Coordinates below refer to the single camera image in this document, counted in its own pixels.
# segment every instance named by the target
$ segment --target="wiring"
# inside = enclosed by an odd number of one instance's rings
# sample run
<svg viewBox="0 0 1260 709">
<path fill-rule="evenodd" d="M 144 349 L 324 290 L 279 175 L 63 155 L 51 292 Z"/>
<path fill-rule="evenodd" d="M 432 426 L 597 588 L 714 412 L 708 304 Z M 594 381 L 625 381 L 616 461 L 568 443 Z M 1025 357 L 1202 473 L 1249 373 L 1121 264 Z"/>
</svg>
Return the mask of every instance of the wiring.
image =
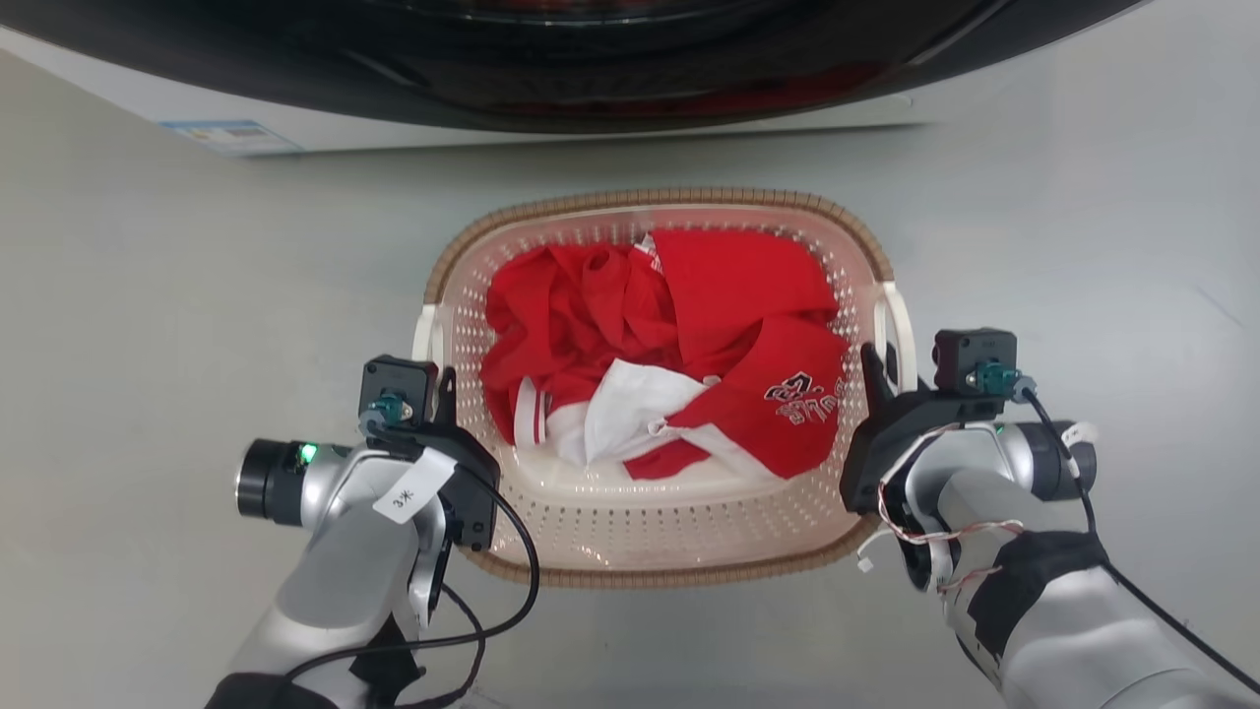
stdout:
<svg viewBox="0 0 1260 709">
<path fill-rule="evenodd" d="M 479 621 L 476 617 L 476 613 L 472 612 L 472 608 L 470 608 L 469 604 L 465 603 L 464 599 L 460 598 L 457 593 L 451 591 L 451 587 L 444 583 L 442 593 L 445 593 L 446 597 L 451 599 L 451 603 L 459 606 L 460 611 L 464 612 L 464 617 L 467 618 L 469 623 L 472 625 L 474 631 L 479 633 L 485 632 L 485 630 L 481 627 L 481 621 Z M 445 709 L 446 706 L 455 704 L 460 699 L 464 699 L 464 695 L 466 695 L 469 690 L 472 689 L 472 684 L 476 681 L 478 674 L 481 672 L 481 660 L 484 657 L 485 657 L 485 638 L 483 637 L 481 640 L 476 641 L 476 655 L 472 656 L 472 665 L 471 667 L 469 667 L 469 675 L 467 678 L 464 679 L 464 684 L 461 684 L 459 689 L 454 691 L 447 691 L 446 694 L 440 694 L 431 699 L 416 701 L 413 704 L 394 704 L 392 709 Z"/>
<path fill-rule="evenodd" d="M 881 536 L 887 536 L 890 534 L 892 534 L 891 528 L 886 528 L 876 533 L 872 533 L 871 536 L 868 536 L 867 540 L 858 547 L 858 550 L 854 552 L 853 555 L 857 557 L 858 559 L 866 558 L 866 550 L 868 547 L 871 547 L 871 543 L 879 539 Z"/>
<path fill-rule="evenodd" d="M 408 442 L 406 440 L 389 438 L 387 433 L 384 433 L 375 426 L 372 426 L 370 428 L 372 428 L 372 434 L 377 438 L 394 441 L 404 446 L 416 446 L 415 443 Z M 525 601 L 520 604 L 520 608 L 507 621 L 486 630 L 480 630 L 478 628 L 479 623 L 474 623 L 474 632 L 471 633 L 456 635 L 450 637 L 438 637 L 431 640 L 416 640 L 411 642 L 399 642 L 394 645 L 379 645 L 373 647 L 350 647 L 346 650 L 338 650 L 335 652 L 320 655 L 318 657 L 302 662 L 301 665 L 297 665 L 296 667 L 285 674 L 284 681 L 276 688 L 276 691 L 272 694 L 272 698 L 268 703 L 270 706 L 276 705 L 276 701 L 278 700 L 281 694 L 284 694 L 284 691 L 299 676 L 314 670 L 315 667 L 328 665 L 329 662 L 336 662 L 338 660 L 345 660 L 348 657 L 360 657 L 364 655 L 397 652 L 399 650 L 403 651 L 433 650 L 437 647 L 451 647 L 455 645 L 466 645 L 470 642 L 483 644 L 488 638 L 508 632 L 509 630 L 517 627 L 518 625 L 520 625 L 522 621 L 525 620 L 525 616 L 529 615 L 529 612 L 534 607 L 534 602 L 538 599 L 538 587 L 541 586 L 542 582 L 542 567 L 538 562 L 538 549 L 534 547 L 534 542 L 529 536 L 529 530 L 525 529 L 525 523 L 520 519 L 520 515 L 518 515 L 517 511 L 512 509 L 512 505 L 509 505 L 508 501 L 504 500 L 503 495 L 500 495 L 499 491 L 495 490 L 494 485 L 481 480 L 478 476 L 469 476 L 469 479 L 475 481 L 476 485 L 479 485 L 481 490 L 490 496 L 490 499 L 494 501 L 494 505 L 503 513 L 503 515 L 508 518 L 508 521 L 512 523 L 513 528 L 515 528 L 517 534 L 520 535 L 520 544 L 525 548 L 525 557 L 529 559 L 529 591 L 525 594 Z M 480 669 L 480 660 L 478 660 L 476 666 L 474 669 L 474 674 L 470 676 L 470 679 L 475 676 L 475 672 L 479 669 Z M 427 704 L 421 704 L 421 706 L 425 706 L 425 709 L 436 709 L 436 706 L 430 706 Z"/>
<path fill-rule="evenodd" d="M 941 584 L 941 586 L 936 587 L 936 593 L 940 593 L 940 594 L 949 593 L 949 592 L 951 592 L 954 589 L 963 588 L 964 586 L 966 586 L 968 583 L 970 583 L 970 582 L 973 582 L 975 579 L 983 579 L 984 577 L 993 576 L 993 574 L 995 574 L 995 573 L 998 573 L 1000 570 L 1002 570 L 1002 567 L 992 567 L 992 568 L 988 568 L 988 569 L 978 569 L 978 570 L 971 572 L 970 574 L 966 574 L 965 577 L 958 579 L 956 582 L 951 582 L 951 583 L 946 583 L 946 584 Z"/>
<path fill-rule="evenodd" d="M 1055 440 L 1058 455 L 1063 460 L 1063 463 L 1067 466 L 1068 471 L 1071 472 L 1072 480 L 1076 482 L 1076 492 L 1080 495 L 1081 505 L 1085 508 L 1085 520 L 1086 525 L 1089 526 L 1089 534 L 1092 535 L 1094 539 L 1096 540 L 1097 521 L 1094 518 L 1094 504 L 1090 501 L 1090 494 L 1085 490 L 1085 485 L 1081 484 L 1081 470 L 1076 465 L 1075 458 L 1072 458 L 1072 452 L 1068 448 L 1067 442 L 1065 442 L 1063 437 L 1058 434 L 1058 431 L 1055 428 L 1055 422 L 1050 418 L 1050 414 L 1046 413 L 1046 408 L 1042 407 L 1041 400 L 1037 399 L 1037 394 L 1032 389 L 1026 388 L 1023 390 L 1023 397 L 1024 399 L 1028 400 L 1028 404 L 1032 406 L 1033 411 L 1037 412 L 1037 418 L 1041 419 L 1042 426 L 1046 427 L 1047 432 L 1050 432 L 1050 437 Z M 1102 569 L 1108 574 L 1110 574 L 1116 583 L 1124 587 L 1125 591 L 1133 594 L 1134 598 L 1142 602 L 1143 606 L 1149 608 L 1150 612 L 1155 615 L 1155 617 L 1163 621 L 1168 627 L 1177 631 L 1177 635 L 1186 638 L 1187 642 L 1193 645 L 1196 650 L 1198 650 L 1200 652 L 1206 655 L 1210 660 L 1216 662 L 1222 670 L 1228 672 L 1230 676 L 1232 676 L 1234 679 L 1239 680 L 1239 683 L 1241 683 L 1249 690 L 1254 691 L 1255 694 L 1260 694 L 1260 683 L 1257 683 L 1251 675 L 1242 671 L 1237 665 L 1228 661 L 1223 655 L 1217 652 L 1215 647 L 1208 645 L 1207 641 L 1198 637 L 1193 631 L 1187 628 L 1184 623 L 1174 618 L 1168 611 L 1164 611 L 1162 606 L 1155 603 L 1153 598 L 1147 596 L 1145 592 L 1138 588 L 1135 583 L 1133 583 L 1131 581 L 1129 581 L 1128 577 L 1120 573 L 1120 570 L 1116 569 L 1110 560 L 1102 562 Z M 963 581 L 959 583 L 963 583 L 965 581 L 968 579 L 964 577 Z"/>
<path fill-rule="evenodd" d="M 1032 407 L 1033 412 L 1037 412 L 1037 418 L 1041 419 L 1041 426 L 1046 427 L 1046 432 L 1050 433 L 1050 438 L 1055 441 L 1055 448 L 1058 450 L 1058 457 L 1062 463 L 1067 466 L 1068 474 L 1072 476 L 1072 482 L 1076 485 L 1076 492 L 1081 499 L 1081 506 L 1085 508 L 1085 524 L 1089 526 L 1090 534 L 1097 536 L 1099 528 L 1097 520 L 1094 519 L 1094 502 L 1090 501 L 1090 494 L 1086 492 L 1085 485 L 1081 484 L 1081 467 L 1076 463 L 1076 458 L 1072 457 L 1072 451 L 1067 447 L 1067 442 L 1060 436 L 1058 429 L 1055 428 L 1053 419 L 1046 413 L 1046 408 L 1041 406 L 1041 399 L 1037 399 L 1037 393 L 1031 388 L 1023 390 L 1024 399 Z"/>
<path fill-rule="evenodd" d="M 892 466 L 888 466 L 888 471 L 879 480 L 879 487 L 878 487 L 878 492 L 876 495 L 876 500 L 878 502 L 878 510 L 879 510 L 879 519 L 883 521 L 885 525 L 888 526 L 888 529 L 892 531 L 892 534 L 896 535 L 896 538 L 900 539 L 901 542 L 905 542 L 907 544 L 914 544 L 916 547 L 922 547 L 925 544 L 930 544 L 930 543 L 934 543 L 934 542 L 950 542 L 950 540 L 954 540 L 954 539 L 959 539 L 961 536 L 966 536 L 969 534 L 975 534 L 978 531 L 984 531 L 984 530 L 989 530 L 989 529 L 1003 529 L 1003 530 L 1007 530 L 1007 531 L 1009 531 L 1012 534 L 1021 534 L 1023 531 L 1023 523 L 1021 523 L 1019 520 L 1003 520 L 1000 523 L 975 523 L 975 524 L 968 525 L 968 526 L 965 526 L 965 528 L 963 528 L 960 530 L 949 531 L 949 533 L 912 533 L 912 531 L 907 531 L 905 528 L 902 528 L 901 525 L 898 525 L 898 524 L 896 524 L 896 523 L 892 521 L 892 518 L 888 515 L 888 502 L 887 502 L 886 494 L 885 494 L 885 491 L 888 487 L 888 481 L 891 481 L 893 476 L 896 476 L 902 468 L 905 468 L 906 465 L 910 462 L 910 460 L 914 458 L 914 456 L 924 446 L 926 446 L 927 443 L 930 443 L 930 442 L 940 438 L 941 436 L 944 436 L 944 434 L 946 434 L 946 433 L 949 433 L 951 431 L 958 431 L 958 428 L 959 428 L 958 426 L 940 427 L 940 428 L 929 431 L 924 436 L 920 436 L 915 441 L 915 443 L 912 443 L 910 447 L 906 448 L 906 452 L 902 453 L 892 463 Z"/>
</svg>

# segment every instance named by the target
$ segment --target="laundry basket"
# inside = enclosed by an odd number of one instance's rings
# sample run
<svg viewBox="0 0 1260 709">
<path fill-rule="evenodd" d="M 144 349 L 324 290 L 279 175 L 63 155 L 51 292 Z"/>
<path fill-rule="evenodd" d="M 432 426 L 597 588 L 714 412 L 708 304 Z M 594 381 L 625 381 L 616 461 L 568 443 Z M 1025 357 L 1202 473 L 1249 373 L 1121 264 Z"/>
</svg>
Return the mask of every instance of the laundry basket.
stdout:
<svg viewBox="0 0 1260 709">
<path fill-rule="evenodd" d="M 512 258 L 547 243 L 633 243 L 658 227 L 760 229 L 800 242 L 835 290 L 835 332 L 853 346 L 830 457 L 790 481 L 750 484 L 706 466 L 675 479 L 631 481 L 580 468 L 546 450 L 517 451 L 486 411 L 481 358 L 495 341 L 486 288 Z M 412 359 L 452 366 L 459 424 L 498 458 L 499 490 L 538 547 L 542 581 L 586 588 L 716 584 L 813 569 L 857 548 L 876 518 L 844 511 L 839 477 L 853 429 L 866 418 L 859 344 L 878 351 L 891 325 L 901 349 L 898 383 L 916 383 L 914 337 L 892 268 L 871 232 L 811 194 L 764 189 L 646 189 L 587 194 L 500 209 L 467 227 L 428 280 Z M 524 548 L 505 520 L 489 549 L 469 558 L 524 582 Z"/>
</svg>

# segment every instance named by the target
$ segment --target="red clothing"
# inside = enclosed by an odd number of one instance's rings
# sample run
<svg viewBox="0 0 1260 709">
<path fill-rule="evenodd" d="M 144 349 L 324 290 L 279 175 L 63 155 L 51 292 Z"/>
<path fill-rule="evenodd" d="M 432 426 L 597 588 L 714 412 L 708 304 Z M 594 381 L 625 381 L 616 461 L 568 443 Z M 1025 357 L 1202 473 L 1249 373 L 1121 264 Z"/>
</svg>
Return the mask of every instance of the red clothing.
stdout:
<svg viewBox="0 0 1260 709">
<path fill-rule="evenodd" d="M 825 326 L 837 303 L 819 262 L 799 243 L 761 232 L 664 229 L 653 239 L 663 272 L 644 251 L 596 244 L 538 248 L 495 273 L 486 320 L 499 339 L 481 380 L 499 432 L 515 443 L 513 409 L 524 378 L 551 395 L 556 411 L 588 402 L 620 359 L 697 382 L 722 378 L 670 417 L 670 427 L 714 424 L 740 446 L 747 440 L 747 451 L 775 462 L 766 467 L 781 477 L 816 467 L 830 452 L 838 412 L 801 428 L 780 409 L 805 399 L 767 397 L 798 374 L 811 384 L 796 394 L 835 397 L 848 343 Z M 822 407 L 806 414 L 816 418 Z M 774 441 L 750 440 L 757 431 L 785 437 L 795 453 L 777 456 Z M 712 452 L 687 441 L 629 461 L 626 470 L 635 479 L 668 477 Z"/>
</svg>

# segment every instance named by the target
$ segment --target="basket handle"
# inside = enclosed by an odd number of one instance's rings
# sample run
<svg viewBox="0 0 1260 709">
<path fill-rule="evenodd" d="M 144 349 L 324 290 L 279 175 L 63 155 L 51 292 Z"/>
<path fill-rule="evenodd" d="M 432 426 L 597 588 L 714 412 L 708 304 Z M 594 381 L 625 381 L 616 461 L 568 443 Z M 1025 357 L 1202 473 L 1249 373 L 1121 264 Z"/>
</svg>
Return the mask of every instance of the basket handle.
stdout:
<svg viewBox="0 0 1260 709">
<path fill-rule="evenodd" d="M 432 363 L 437 370 L 446 368 L 446 330 L 450 325 L 450 309 L 442 305 L 425 305 L 416 319 L 416 335 L 411 340 L 411 359 L 416 363 Z"/>
<path fill-rule="evenodd" d="M 886 280 L 874 303 L 874 350 L 883 359 L 888 351 L 888 321 L 897 337 L 897 394 L 919 389 L 919 365 L 915 359 L 915 331 L 910 326 L 910 310 L 901 297 L 897 283 Z"/>
</svg>

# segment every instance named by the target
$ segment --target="gray floor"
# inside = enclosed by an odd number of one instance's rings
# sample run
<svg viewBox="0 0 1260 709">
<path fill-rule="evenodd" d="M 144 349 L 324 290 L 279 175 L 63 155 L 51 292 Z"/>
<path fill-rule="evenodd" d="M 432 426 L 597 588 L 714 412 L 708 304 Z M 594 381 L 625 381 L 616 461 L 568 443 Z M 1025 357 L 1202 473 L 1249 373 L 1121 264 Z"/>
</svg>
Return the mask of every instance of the gray floor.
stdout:
<svg viewBox="0 0 1260 709">
<path fill-rule="evenodd" d="M 255 161 L 0 58 L 0 704 L 200 705 L 304 542 L 236 516 L 242 446 L 349 441 L 359 366 L 407 351 L 436 254 L 481 213 L 677 184 L 849 205 L 921 345 L 1017 330 L 1051 411 L 1102 429 L 1113 559 L 1260 670 L 1256 26 L 1254 0 L 1157 0 L 1027 58 L 949 126 Z M 493 642 L 481 691 L 995 706 L 891 543 L 873 554 L 866 577 L 546 592 Z M 488 621 L 520 592 L 462 562 L 451 582 Z M 435 655 L 422 690 L 469 655 Z"/>
</svg>

